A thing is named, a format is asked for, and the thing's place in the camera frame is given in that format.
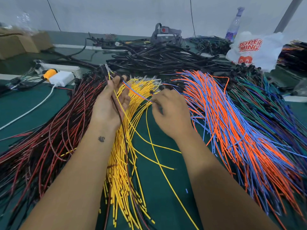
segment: hand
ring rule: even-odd
[[[113,100],[120,112],[121,118],[124,117],[124,112],[126,111],[129,103],[130,97],[128,96],[129,89],[125,88],[121,95],[118,97],[123,109],[121,108],[118,100],[115,96],[114,91],[117,93],[118,89],[121,87],[120,77],[116,76],[112,80],[108,80],[107,86],[103,89],[100,95],[98,95],[95,104],[93,106],[93,113],[91,116],[91,125],[95,127],[109,128],[111,131],[116,131],[120,127],[120,117],[114,106]]]
[[[190,111],[183,95],[176,90],[164,89],[155,94],[152,101],[153,116],[162,131],[175,141],[193,132]]]

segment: red logo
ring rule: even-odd
[[[253,61],[253,58],[251,56],[240,56],[238,60],[238,64],[245,63],[245,64],[251,64]]]
[[[252,39],[249,41],[240,42],[239,52],[241,51],[258,51],[261,47],[262,40],[259,38]]]

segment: forearm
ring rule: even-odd
[[[204,228],[278,229],[223,168],[197,132],[176,142],[187,166]]]
[[[114,138],[115,130],[90,124],[21,229],[94,229]]]

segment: person's right hand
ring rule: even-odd
[[[175,141],[181,140],[186,134],[194,131],[189,107],[183,95],[176,90],[164,89],[151,98],[153,116],[162,131]]]

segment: cardboard box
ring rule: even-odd
[[[25,49],[16,35],[0,36],[0,60],[25,53]]]
[[[4,29],[0,28],[0,34],[17,34],[21,44],[26,52],[40,53],[41,50],[46,50],[53,47],[50,37],[47,32],[39,31],[30,35],[19,29]]]

